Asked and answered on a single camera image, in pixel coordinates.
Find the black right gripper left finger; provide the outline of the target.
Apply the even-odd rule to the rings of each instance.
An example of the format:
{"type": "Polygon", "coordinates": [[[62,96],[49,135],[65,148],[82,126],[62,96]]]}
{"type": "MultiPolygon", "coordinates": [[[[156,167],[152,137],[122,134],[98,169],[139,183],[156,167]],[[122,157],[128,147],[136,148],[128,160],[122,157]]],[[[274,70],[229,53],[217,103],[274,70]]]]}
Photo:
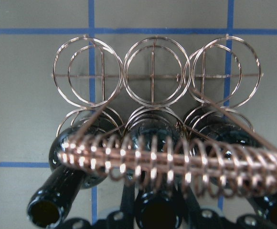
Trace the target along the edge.
{"type": "Polygon", "coordinates": [[[135,186],[123,185],[120,211],[124,214],[124,217],[129,222],[134,221],[134,203],[135,203],[135,186]]]}

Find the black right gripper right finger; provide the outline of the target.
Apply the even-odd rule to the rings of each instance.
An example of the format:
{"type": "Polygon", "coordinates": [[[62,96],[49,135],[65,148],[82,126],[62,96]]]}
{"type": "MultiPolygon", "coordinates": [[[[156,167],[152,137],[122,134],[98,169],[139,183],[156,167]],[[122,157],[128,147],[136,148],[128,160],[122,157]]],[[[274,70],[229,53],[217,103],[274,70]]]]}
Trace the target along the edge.
{"type": "Polygon", "coordinates": [[[184,195],[185,213],[184,219],[197,219],[201,212],[201,207],[191,188],[187,188],[184,195]]]}

